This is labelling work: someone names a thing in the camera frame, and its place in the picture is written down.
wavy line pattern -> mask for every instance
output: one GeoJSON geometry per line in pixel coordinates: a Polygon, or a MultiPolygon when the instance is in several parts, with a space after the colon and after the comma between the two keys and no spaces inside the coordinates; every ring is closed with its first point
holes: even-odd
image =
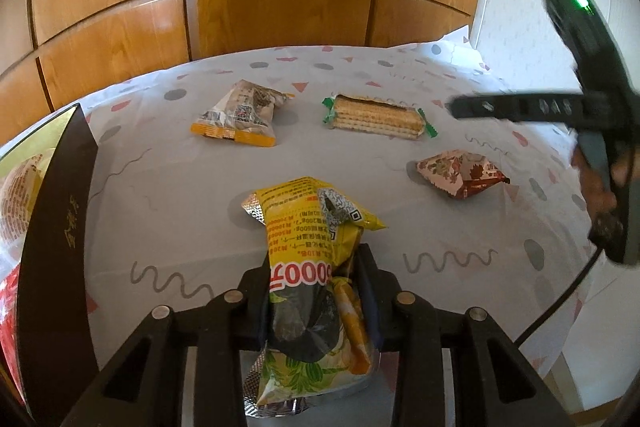
{"type": "Polygon", "coordinates": [[[162,293],[164,290],[166,290],[167,286],[169,286],[171,284],[171,281],[174,280],[176,277],[178,279],[180,279],[180,293],[182,295],[183,299],[191,299],[194,296],[196,296],[196,294],[202,290],[202,289],[206,289],[209,292],[209,296],[211,297],[211,299],[213,297],[215,297],[215,294],[213,293],[213,288],[208,285],[208,284],[201,284],[200,286],[198,286],[196,289],[194,289],[193,292],[191,293],[186,293],[184,286],[185,286],[185,281],[184,281],[184,275],[182,275],[180,272],[173,272],[169,278],[164,282],[164,284],[160,287],[158,287],[158,267],[154,266],[154,265],[149,265],[146,266],[145,269],[142,270],[142,273],[140,274],[139,277],[135,277],[134,276],[134,272],[136,270],[136,266],[138,266],[138,261],[135,261],[133,263],[133,266],[131,266],[131,273],[129,274],[129,280],[131,281],[131,284],[138,284],[139,282],[141,282],[146,275],[146,272],[148,271],[152,271],[154,273],[154,281],[153,281],[153,290],[156,293],[162,293]]]}
{"type": "Polygon", "coordinates": [[[109,175],[107,176],[107,178],[105,178],[104,185],[102,185],[102,188],[100,190],[98,190],[96,193],[94,193],[91,196],[89,196],[89,200],[87,201],[87,206],[89,206],[89,203],[91,203],[91,200],[93,200],[98,194],[102,194],[104,192],[105,188],[107,188],[107,182],[109,181],[109,178],[111,178],[112,176],[119,176],[120,174],[122,174],[124,172],[124,169],[129,167],[129,165],[131,165],[132,163],[139,162],[140,160],[142,160],[142,156],[144,156],[150,150],[151,149],[147,149],[145,152],[143,152],[140,156],[138,156],[134,160],[130,160],[130,161],[126,162],[122,166],[122,169],[120,169],[120,171],[118,171],[118,172],[110,172],[109,175]]]}
{"type": "Polygon", "coordinates": [[[462,261],[461,262],[457,258],[455,252],[447,250],[444,253],[444,257],[442,258],[442,265],[438,266],[438,263],[436,263],[436,260],[434,259],[432,254],[430,254],[429,252],[422,252],[418,256],[418,264],[415,266],[415,268],[411,268],[411,265],[409,264],[409,258],[407,257],[407,255],[405,253],[402,254],[402,257],[404,258],[404,266],[406,267],[406,270],[409,273],[418,273],[420,271],[420,266],[422,265],[422,258],[423,257],[427,257],[429,259],[429,261],[431,261],[431,264],[433,265],[433,270],[435,272],[442,273],[444,271],[445,267],[447,266],[447,256],[452,257],[453,261],[458,266],[462,266],[463,268],[466,268],[467,266],[469,266],[469,263],[471,263],[471,258],[472,257],[476,257],[476,259],[478,259],[478,261],[480,261],[480,263],[484,264],[485,266],[489,266],[491,264],[492,260],[493,260],[494,254],[497,255],[497,253],[498,252],[495,251],[493,248],[490,248],[489,251],[488,251],[489,259],[487,261],[485,261],[476,252],[469,252],[468,254],[466,254],[466,261],[462,261]]]}
{"type": "Polygon", "coordinates": [[[493,149],[494,151],[500,151],[502,154],[504,154],[505,156],[507,156],[509,153],[506,151],[503,151],[502,149],[500,149],[499,147],[494,147],[493,145],[491,145],[489,142],[482,142],[480,143],[480,140],[478,138],[469,138],[466,134],[465,134],[465,138],[466,141],[468,141],[469,143],[471,142],[476,142],[480,147],[484,147],[487,146],[489,147],[489,149],[493,149]]]}

gray dot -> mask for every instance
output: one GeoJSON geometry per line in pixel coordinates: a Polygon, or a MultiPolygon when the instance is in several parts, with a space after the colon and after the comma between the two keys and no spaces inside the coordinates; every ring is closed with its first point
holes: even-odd
{"type": "Polygon", "coordinates": [[[273,112],[273,124],[276,126],[298,123],[298,114],[290,109],[276,109],[273,112]]]}
{"type": "Polygon", "coordinates": [[[542,201],[546,201],[545,191],[542,190],[540,184],[533,178],[529,178],[529,183],[531,184],[531,189],[535,192],[537,197],[539,197],[542,201]]]}
{"type": "Polygon", "coordinates": [[[167,91],[164,94],[164,99],[165,100],[180,100],[181,98],[184,98],[184,96],[187,94],[187,90],[186,89],[172,89],[171,91],[167,91]]]}
{"type": "Polygon", "coordinates": [[[524,251],[527,252],[531,266],[540,271],[545,267],[545,249],[533,239],[524,242],[524,251]]]}
{"type": "Polygon", "coordinates": [[[102,133],[102,136],[100,136],[100,139],[98,140],[98,142],[103,143],[103,142],[106,142],[108,139],[113,138],[114,136],[116,136],[117,133],[119,133],[120,129],[122,129],[122,127],[119,125],[116,125],[114,127],[107,129],[104,133],[102,133]]]}
{"type": "Polygon", "coordinates": [[[578,194],[574,194],[573,196],[571,196],[571,199],[574,201],[575,206],[580,208],[580,210],[587,209],[587,204],[584,202],[584,200],[580,196],[578,196],[578,194]]]}
{"type": "Polygon", "coordinates": [[[424,178],[417,169],[418,162],[410,161],[406,164],[406,175],[409,176],[409,179],[417,183],[418,185],[431,185],[428,180],[424,178]]]}
{"type": "Polygon", "coordinates": [[[533,291],[541,310],[548,309],[554,303],[554,288],[545,276],[538,276],[533,285],[533,291]]]}
{"type": "Polygon", "coordinates": [[[242,208],[242,202],[247,197],[249,197],[251,193],[251,190],[247,190],[246,192],[242,192],[241,194],[238,194],[235,198],[233,198],[226,208],[226,215],[229,216],[229,220],[239,229],[264,230],[264,225],[260,221],[255,219],[255,217],[247,214],[244,208],[242,208]]]}

black cable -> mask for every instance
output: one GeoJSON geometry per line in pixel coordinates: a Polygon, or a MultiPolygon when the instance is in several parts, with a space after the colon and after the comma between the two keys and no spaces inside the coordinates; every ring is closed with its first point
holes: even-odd
{"type": "Polygon", "coordinates": [[[588,260],[587,264],[584,266],[584,268],[582,268],[582,271],[578,273],[574,281],[569,285],[569,288],[567,288],[565,292],[561,296],[559,296],[558,299],[556,299],[556,302],[551,304],[551,306],[549,306],[549,308],[542,315],[540,315],[540,317],[536,318],[536,320],[533,321],[533,323],[515,340],[514,344],[516,345],[516,347],[520,347],[522,344],[524,344],[524,342],[531,335],[533,335],[533,333],[540,326],[542,326],[542,324],[544,324],[551,315],[558,311],[560,306],[562,306],[566,302],[566,300],[575,292],[580,283],[584,281],[584,278],[587,277],[587,274],[591,271],[593,265],[596,264],[596,261],[598,260],[598,257],[600,257],[601,253],[602,248],[598,248],[593,253],[590,260],[588,260]]]}

hand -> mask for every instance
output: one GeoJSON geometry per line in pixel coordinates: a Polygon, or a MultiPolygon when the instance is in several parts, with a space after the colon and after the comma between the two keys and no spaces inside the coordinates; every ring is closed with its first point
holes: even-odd
{"type": "MultiPolygon", "coordinates": [[[[625,185],[629,169],[629,155],[630,151],[620,156],[611,168],[611,177],[618,187],[625,185]]],[[[605,190],[600,175],[588,165],[578,146],[574,150],[571,165],[580,170],[580,190],[587,203],[587,212],[591,220],[593,221],[598,214],[613,210],[616,207],[615,195],[613,192],[605,190]]],[[[640,176],[640,150],[636,150],[634,159],[634,177],[638,176],[640,176]]]]}

black device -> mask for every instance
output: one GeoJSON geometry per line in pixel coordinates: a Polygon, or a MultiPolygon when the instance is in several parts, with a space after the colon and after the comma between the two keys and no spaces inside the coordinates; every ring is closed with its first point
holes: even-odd
{"type": "Polygon", "coordinates": [[[640,179],[633,179],[634,151],[640,141],[640,96],[593,0],[545,0],[562,42],[572,52],[583,93],[516,92],[460,96],[449,103],[455,118],[498,118],[514,122],[564,123],[578,131],[585,159],[616,195],[617,208],[596,216],[589,239],[615,263],[640,263],[640,179]],[[610,168],[629,152],[623,187],[610,168]]]}
{"type": "MultiPolygon", "coordinates": [[[[355,254],[367,332],[381,352],[399,351],[394,427],[444,427],[442,349],[454,374],[456,422],[475,427],[573,425],[529,362],[481,308],[437,310],[378,269],[367,245],[355,254]]],[[[237,290],[182,312],[147,315],[73,407],[62,427],[181,425],[186,349],[197,346],[194,427],[244,427],[240,349],[264,346],[270,268],[245,272],[237,290]]]]}

